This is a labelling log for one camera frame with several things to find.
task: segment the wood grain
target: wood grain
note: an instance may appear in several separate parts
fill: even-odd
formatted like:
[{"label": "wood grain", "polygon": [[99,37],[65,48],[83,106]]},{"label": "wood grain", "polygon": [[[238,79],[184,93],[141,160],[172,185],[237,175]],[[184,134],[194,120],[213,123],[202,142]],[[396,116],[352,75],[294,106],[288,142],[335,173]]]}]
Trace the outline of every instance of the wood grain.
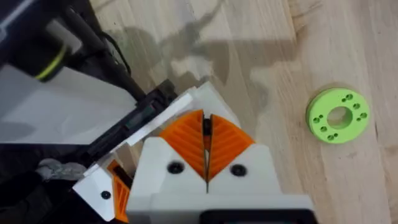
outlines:
[{"label": "wood grain", "polygon": [[[145,91],[211,81],[245,132],[268,145],[282,190],[309,194],[322,223],[398,223],[398,1],[91,0]],[[317,141],[311,97],[344,85],[372,115],[354,141]]]}]

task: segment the wire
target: wire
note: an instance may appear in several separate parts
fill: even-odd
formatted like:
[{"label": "wire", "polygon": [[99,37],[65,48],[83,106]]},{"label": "wire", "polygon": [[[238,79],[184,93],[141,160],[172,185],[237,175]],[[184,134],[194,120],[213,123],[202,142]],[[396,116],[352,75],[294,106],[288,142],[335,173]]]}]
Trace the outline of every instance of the wire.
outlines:
[{"label": "wire", "polygon": [[109,34],[103,32],[103,31],[101,31],[98,35],[101,37],[104,37],[109,43],[112,44],[112,46],[118,52],[121,60],[123,61],[123,64],[124,64],[128,74],[131,75],[131,68],[130,68],[129,64],[127,63],[127,60],[124,58],[124,55],[123,55],[122,51],[120,50],[118,43],[116,43],[116,41]]}]

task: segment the black screw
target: black screw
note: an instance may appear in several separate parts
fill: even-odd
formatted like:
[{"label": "black screw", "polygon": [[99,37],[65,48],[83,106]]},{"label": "black screw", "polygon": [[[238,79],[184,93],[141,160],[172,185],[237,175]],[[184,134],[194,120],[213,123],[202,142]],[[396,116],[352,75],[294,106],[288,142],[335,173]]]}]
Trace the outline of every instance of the black screw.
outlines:
[{"label": "black screw", "polygon": [[108,192],[107,190],[104,190],[103,192],[101,192],[101,197],[105,200],[111,198],[111,193]]},{"label": "black screw", "polygon": [[248,173],[248,170],[242,164],[235,164],[230,169],[231,173],[236,177],[244,177]]},{"label": "black screw", "polygon": [[179,161],[173,161],[167,166],[167,171],[171,174],[181,174],[184,171],[184,164]]}]

